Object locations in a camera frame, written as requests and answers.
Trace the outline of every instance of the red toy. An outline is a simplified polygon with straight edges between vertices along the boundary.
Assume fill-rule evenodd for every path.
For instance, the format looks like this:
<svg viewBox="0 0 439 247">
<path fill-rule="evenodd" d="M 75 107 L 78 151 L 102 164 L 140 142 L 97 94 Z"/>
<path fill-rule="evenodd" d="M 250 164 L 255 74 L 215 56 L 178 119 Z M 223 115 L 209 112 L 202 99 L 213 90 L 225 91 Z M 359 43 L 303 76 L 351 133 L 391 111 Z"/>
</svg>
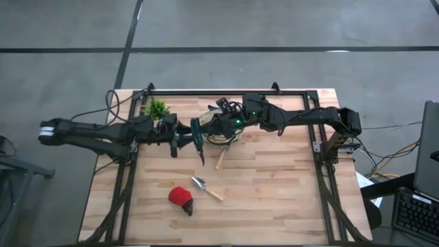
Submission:
<svg viewBox="0 0 439 247">
<path fill-rule="evenodd" d="M 183 210 L 189 214 L 189 216 L 192 215 L 192 204 L 193 199 L 191 192 L 187 191 L 186 189 L 183 189 L 182 187 L 176 187 L 169 192 L 169 200 L 177 204 L 178 206 L 181 206 Z"/>
</svg>

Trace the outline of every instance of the wooden tabletop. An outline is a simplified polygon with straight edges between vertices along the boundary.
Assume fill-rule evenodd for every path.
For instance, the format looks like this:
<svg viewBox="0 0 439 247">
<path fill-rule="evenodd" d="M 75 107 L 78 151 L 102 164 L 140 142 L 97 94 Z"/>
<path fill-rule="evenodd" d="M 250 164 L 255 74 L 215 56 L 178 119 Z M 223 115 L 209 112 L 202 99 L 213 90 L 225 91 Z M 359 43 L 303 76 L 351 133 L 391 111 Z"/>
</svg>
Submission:
<svg viewBox="0 0 439 247">
<path fill-rule="evenodd" d="M 338 106 L 334 89 L 316 90 L 321 106 Z M 132 90 L 117 93 L 123 100 L 131 96 Z M 238 96 L 226 97 L 241 101 Z M 171 106 L 170 111 L 189 125 L 190 118 L 205 113 L 207 106 L 215 105 L 220 96 L 156 98 L 165 101 Z M 300 96 L 268 96 L 268 99 L 285 110 L 304 108 Z M 121 105 L 120 117 L 128 116 L 129 102 Z M 325 128 L 330 137 L 333 129 Z M 220 152 L 218 147 L 205 144 L 203 167 L 193 145 L 179 150 L 178 158 L 171 158 L 167 144 L 141 145 L 125 244 L 327 243 L 306 126 L 288 127 L 281 137 L 258 126 L 246 128 L 241 139 L 225 154 L 223 169 L 217 171 L 214 167 Z M 100 156 L 96 169 L 108 162 L 107 156 Z M 114 164 L 94 176 L 80 240 L 90 236 L 107 214 L 116 174 Z M 372 239 L 353 162 L 341 159 L 335 175 L 343 210 L 361 233 Z M 191 176 L 203 178 L 226 199 L 220 202 L 197 189 Z M 167 199 L 171 189 L 177 186 L 192 193 L 191 217 Z M 115 224 L 116 237 L 119 223 L 120 212 Z M 333 225 L 338 236 L 336 220 Z"/>
</svg>

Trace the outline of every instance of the green plant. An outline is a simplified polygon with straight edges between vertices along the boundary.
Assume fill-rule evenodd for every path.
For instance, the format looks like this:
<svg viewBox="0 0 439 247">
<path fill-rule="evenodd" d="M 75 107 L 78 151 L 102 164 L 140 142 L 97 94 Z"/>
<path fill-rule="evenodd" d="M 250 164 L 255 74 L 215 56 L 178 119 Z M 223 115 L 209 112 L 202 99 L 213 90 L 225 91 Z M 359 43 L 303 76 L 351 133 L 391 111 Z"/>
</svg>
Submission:
<svg viewBox="0 0 439 247">
<path fill-rule="evenodd" d="M 169 114 L 169 108 L 171 106 L 166 107 L 163 101 L 152 98 L 151 101 L 142 106 L 142 111 L 144 114 L 151 116 L 153 120 L 158 120 Z"/>
</svg>

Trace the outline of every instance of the wooden handle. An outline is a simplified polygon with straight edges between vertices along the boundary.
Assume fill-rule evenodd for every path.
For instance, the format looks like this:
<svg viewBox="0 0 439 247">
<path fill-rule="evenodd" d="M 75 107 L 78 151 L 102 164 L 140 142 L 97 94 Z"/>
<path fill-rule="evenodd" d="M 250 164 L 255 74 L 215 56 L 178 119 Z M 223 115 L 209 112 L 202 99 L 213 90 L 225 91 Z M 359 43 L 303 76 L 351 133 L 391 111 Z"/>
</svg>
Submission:
<svg viewBox="0 0 439 247">
<path fill-rule="evenodd" d="M 220 201 L 223 201 L 223 200 L 224 200 L 224 198 L 223 198 L 222 196 L 218 195 L 217 193 L 215 193 L 215 192 L 212 191 L 211 189 L 206 188 L 205 190 L 207 191 L 207 193 L 211 194 L 212 196 L 214 196 L 214 197 L 217 198 L 218 200 L 220 200 Z"/>
<path fill-rule="evenodd" d="M 222 150 L 221 154 L 219 154 L 219 158 L 217 161 L 217 165 L 215 166 L 215 169 L 217 169 L 217 170 L 221 169 L 222 159 L 224 158 L 225 153 L 226 153 L 226 151 Z"/>
</svg>

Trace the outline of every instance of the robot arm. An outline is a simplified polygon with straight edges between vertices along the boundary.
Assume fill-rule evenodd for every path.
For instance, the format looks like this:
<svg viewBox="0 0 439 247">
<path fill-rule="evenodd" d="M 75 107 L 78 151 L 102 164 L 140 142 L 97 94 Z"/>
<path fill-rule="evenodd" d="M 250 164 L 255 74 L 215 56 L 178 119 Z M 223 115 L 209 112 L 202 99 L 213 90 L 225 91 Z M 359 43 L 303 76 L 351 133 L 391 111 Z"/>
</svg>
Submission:
<svg viewBox="0 0 439 247">
<path fill-rule="evenodd" d="M 38 139 L 44 145 L 71 144 L 87 148 L 98 154 L 107 154 L 114 161 L 127 161 L 134 141 L 148 145 L 169 143 L 172 157 L 177 157 L 178 148 L 194 142 L 204 164 L 202 134 L 224 135 L 231 139 L 237 130 L 259 124 L 262 130 L 278 131 L 278 135 L 282 135 L 287 126 L 327 124 L 334 128 L 335 133 L 321 144 L 321 159 L 323 162 L 336 163 L 339 147 L 347 138 L 361 133 L 358 113 L 348 108 L 283 110 L 270 104 L 265 96 L 256 93 L 245 94 L 242 102 L 242 105 L 230 103 L 221 98 L 217 105 L 222 113 L 214 114 L 212 120 L 203 125 L 200 125 L 198 118 L 192 119 L 190 127 L 181 124 L 176 114 L 166 115 L 156 127 L 147 115 L 109 126 L 52 119 L 41 122 Z"/>
</svg>

